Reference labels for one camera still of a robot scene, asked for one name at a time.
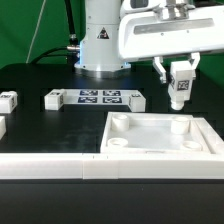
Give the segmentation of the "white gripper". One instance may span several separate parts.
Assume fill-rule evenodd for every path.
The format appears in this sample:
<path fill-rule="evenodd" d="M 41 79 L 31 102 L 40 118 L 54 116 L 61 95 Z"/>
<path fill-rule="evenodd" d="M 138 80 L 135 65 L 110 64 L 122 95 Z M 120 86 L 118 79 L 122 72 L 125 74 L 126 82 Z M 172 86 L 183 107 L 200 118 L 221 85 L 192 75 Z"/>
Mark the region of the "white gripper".
<path fill-rule="evenodd" d="M 153 11 L 123 17 L 118 34 L 119 55 L 125 61 L 153 58 L 162 84 L 167 82 L 163 58 L 189 54 L 191 77 L 196 77 L 199 52 L 224 50 L 224 5 L 189 11 L 189 18 L 161 21 Z"/>

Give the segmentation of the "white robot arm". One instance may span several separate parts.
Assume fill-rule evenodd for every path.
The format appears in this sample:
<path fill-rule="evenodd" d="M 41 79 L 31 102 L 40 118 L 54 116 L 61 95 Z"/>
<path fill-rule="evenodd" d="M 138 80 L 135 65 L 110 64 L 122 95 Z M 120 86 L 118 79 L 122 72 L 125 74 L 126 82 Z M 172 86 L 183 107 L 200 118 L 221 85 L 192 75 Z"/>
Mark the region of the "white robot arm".
<path fill-rule="evenodd" d="M 151 60 L 166 82 L 165 57 L 224 51 L 224 4 L 197 7 L 193 0 L 85 0 L 86 32 L 79 69 L 126 69 Z"/>

